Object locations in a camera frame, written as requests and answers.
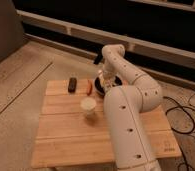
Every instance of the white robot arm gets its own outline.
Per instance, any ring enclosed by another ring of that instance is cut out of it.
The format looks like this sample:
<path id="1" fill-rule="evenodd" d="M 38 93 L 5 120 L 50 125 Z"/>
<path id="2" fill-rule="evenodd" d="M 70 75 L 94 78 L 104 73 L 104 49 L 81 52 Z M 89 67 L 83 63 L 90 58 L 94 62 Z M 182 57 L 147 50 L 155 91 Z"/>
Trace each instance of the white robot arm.
<path id="1" fill-rule="evenodd" d="M 113 80 L 118 72 L 129 83 L 105 89 L 104 113 L 116 165 L 123 171 L 160 171 L 139 113 L 156 108 L 161 103 L 162 90 L 152 77 L 126 61 L 124 53 L 122 45 L 102 49 L 103 79 Z"/>

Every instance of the floor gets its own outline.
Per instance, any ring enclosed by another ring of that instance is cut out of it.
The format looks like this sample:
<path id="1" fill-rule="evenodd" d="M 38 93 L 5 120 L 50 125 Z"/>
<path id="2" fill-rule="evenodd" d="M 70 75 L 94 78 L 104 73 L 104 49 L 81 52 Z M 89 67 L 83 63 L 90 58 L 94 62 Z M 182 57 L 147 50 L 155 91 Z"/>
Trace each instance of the floor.
<path id="1" fill-rule="evenodd" d="M 43 50 L 51 52 L 53 64 L 47 68 L 8 108 L 0 115 L 0 171 L 34 171 L 30 167 L 33 141 L 36 136 L 39 114 L 41 112 L 44 90 L 48 80 L 77 78 L 95 78 L 101 66 L 93 65 L 93 61 L 64 51 L 31 42 Z M 187 105 L 193 91 L 171 84 L 160 82 L 165 96 L 172 97 L 181 104 Z M 164 100 L 164 110 L 174 106 Z M 180 111 L 169 115 L 169 121 L 177 129 L 190 128 L 190 120 Z M 195 138 L 179 135 L 175 136 L 186 154 L 188 162 L 195 168 Z M 160 159 L 162 170 L 177 170 L 182 158 Z M 113 164 L 59 168 L 60 171 L 109 171 L 115 170 Z"/>

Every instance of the wooden table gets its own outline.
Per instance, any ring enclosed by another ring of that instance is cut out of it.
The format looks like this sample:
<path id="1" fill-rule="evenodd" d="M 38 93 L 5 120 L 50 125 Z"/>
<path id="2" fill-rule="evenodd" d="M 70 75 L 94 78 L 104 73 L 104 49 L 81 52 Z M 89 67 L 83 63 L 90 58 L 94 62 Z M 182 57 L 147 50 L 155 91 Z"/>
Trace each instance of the wooden table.
<path id="1" fill-rule="evenodd" d="M 33 168 L 114 162 L 103 114 L 103 98 L 97 101 L 95 122 L 82 114 L 80 101 L 86 97 L 87 80 L 78 80 L 75 94 L 67 91 L 68 81 L 49 81 L 35 140 Z M 158 158 L 178 157 L 181 152 L 169 122 L 159 106 L 141 114 L 145 130 Z"/>

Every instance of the cable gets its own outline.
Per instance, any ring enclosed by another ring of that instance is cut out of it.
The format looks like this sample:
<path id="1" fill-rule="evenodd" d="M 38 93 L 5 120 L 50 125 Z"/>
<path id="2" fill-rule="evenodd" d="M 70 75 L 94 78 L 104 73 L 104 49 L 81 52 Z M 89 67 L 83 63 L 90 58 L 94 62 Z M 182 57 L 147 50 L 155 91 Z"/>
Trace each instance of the cable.
<path id="1" fill-rule="evenodd" d="M 191 96 L 191 97 L 189 98 L 189 100 L 188 100 L 189 105 L 190 105 L 190 100 L 192 99 L 193 96 Z M 191 128 L 189 131 L 179 131 L 179 130 L 177 130 L 177 129 L 171 127 L 172 130 L 173 130 L 174 132 L 176 132 L 176 133 L 184 134 L 184 135 L 191 136 L 191 137 L 195 138 L 195 136 L 191 135 L 192 133 L 195 133 L 195 131 L 194 131 L 194 130 L 195 130 L 195 120 L 193 119 L 192 115 L 186 110 L 186 109 L 190 109 L 191 111 L 193 111 L 193 112 L 195 113 L 195 107 L 194 107 L 193 105 L 190 105 L 190 106 L 192 106 L 192 107 L 183 106 L 183 105 L 181 105 L 179 102 L 177 102 L 175 99 L 173 99 L 173 98 L 171 98 L 171 97 L 168 97 L 168 96 L 164 96 L 164 99 L 170 100 L 170 101 L 172 101 L 174 104 L 177 105 L 177 106 L 172 107 L 172 108 L 170 108 L 170 109 L 168 109 L 168 110 L 166 111 L 166 115 L 167 115 L 167 116 L 168 116 L 169 112 L 171 112 L 171 111 L 173 111 L 173 110 L 175 110 L 175 109 L 181 109 L 181 110 L 190 118 L 190 121 L 191 121 L 191 123 L 192 123 L 192 128 Z M 188 164 L 187 158 L 186 158 L 186 156 L 185 156 L 185 154 L 184 154 L 184 152 L 183 152 L 182 149 L 181 149 L 181 152 L 182 152 L 182 156 L 183 156 L 184 162 L 183 162 L 183 163 L 180 163 L 180 164 L 178 165 L 178 171 L 181 169 L 181 167 L 182 167 L 183 165 L 186 166 L 187 171 L 189 171 L 189 169 L 195 170 L 190 164 Z"/>
<path id="2" fill-rule="evenodd" d="M 183 165 L 185 165 L 187 171 L 189 171 L 189 169 L 195 171 L 195 169 L 194 169 L 190 164 L 188 164 L 188 160 L 187 160 L 186 155 L 185 155 L 185 153 L 183 152 L 182 148 L 180 148 L 180 151 L 182 152 L 184 162 L 183 162 L 183 163 L 180 163 L 180 164 L 177 166 L 177 170 L 180 171 L 180 168 L 181 168 Z"/>

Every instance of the paper cup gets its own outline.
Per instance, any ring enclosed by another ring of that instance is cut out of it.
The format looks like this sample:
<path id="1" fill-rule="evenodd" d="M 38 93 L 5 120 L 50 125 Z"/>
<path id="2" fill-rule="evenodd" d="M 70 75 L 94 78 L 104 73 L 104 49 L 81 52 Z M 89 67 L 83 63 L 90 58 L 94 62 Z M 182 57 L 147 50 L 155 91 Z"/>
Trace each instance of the paper cup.
<path id="1" fill-rule="evenodd" d="M 95 107 L 97 106 L 96 100 L 92 97 L 86 97 L 81 100 L 81 108 L 83 109 L 86 118 L 92 118 L 95 114 Z"/>

